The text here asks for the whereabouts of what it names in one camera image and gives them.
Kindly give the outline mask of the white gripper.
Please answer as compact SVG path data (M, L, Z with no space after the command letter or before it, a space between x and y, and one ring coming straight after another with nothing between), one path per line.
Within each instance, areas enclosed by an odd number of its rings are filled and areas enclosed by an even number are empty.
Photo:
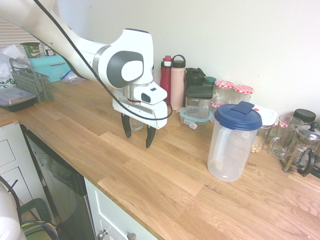
M121 91L114 91L113 94L130 111L138 114L140 117L128 112L126 109L121 107L116 100L112 99L113 108L122 113L121 122L127 138L132 136L132 129L130 125L130 118L134 118L147 126L147 137L145 141L146 148L149 148L153 142L156 134L156 129L161 129L167 124L168 107L164 101L156 103L154 105L147 104L145 102L139 102L137 104L132 104L126 97L123 96Z

